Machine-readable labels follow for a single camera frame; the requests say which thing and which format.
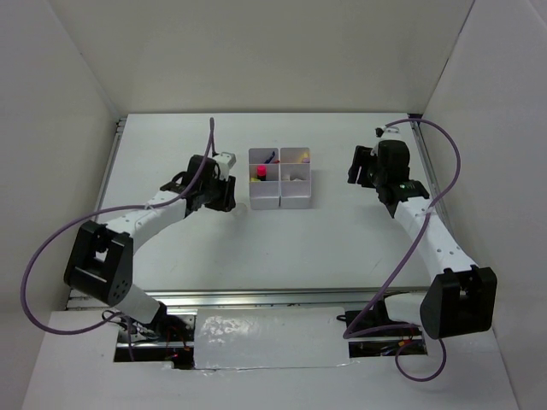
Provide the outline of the black pink highlighter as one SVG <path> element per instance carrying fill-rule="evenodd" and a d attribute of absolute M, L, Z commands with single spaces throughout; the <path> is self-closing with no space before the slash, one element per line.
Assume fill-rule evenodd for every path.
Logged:
<path fill-rule="evenodd" d="M 266 181 L 268 179 L 268 168 L 265 165 L 256 167 L 256 178 L 260 181 Z"/>

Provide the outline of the clear tape roll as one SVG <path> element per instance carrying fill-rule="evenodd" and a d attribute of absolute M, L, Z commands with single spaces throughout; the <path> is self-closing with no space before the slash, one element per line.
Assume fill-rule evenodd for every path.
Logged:
<path fill-rule="evenodd" d="M 246 213 L 248 211 L 247 206 L 244 203 L 238 203 L 234 209 L 237 213 Z"/>

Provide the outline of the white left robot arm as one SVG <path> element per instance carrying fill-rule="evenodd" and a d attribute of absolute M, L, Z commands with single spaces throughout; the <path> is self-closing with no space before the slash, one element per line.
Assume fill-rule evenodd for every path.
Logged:
<path fill-rule="evenodd" d="M 139 332 L 151 341 L 167 334 L 184 335 L 184 322 L 132 281 L 133 256 L 162 230 L 200 208 L 232 211 L 235 163 L 235 155 L 227 152 L 194 155 L 188 168 L 164 184 L 143 208 L 105 224 L 85 222 L 68 259 L 65 284 L 136 321 Z"/>

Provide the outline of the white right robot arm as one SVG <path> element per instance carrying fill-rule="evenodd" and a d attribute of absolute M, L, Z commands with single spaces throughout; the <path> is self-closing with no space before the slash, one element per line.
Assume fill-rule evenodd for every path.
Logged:
<path fill-rule="evenodd" d="M 491 328 L 497 277 L 465 254 L 431 205 L 425 186 L 409 176 L 406 143 L 384 140 L 356 146 L 348 181 L 376 191 L 390 216 L 407 232 L 426 266 L 426 293 L 379 296 L 368 305 L 381 307 L 373 325 L 383 335 L 402 324 L 420 327 L 430 338 L 456 337 Z"/>

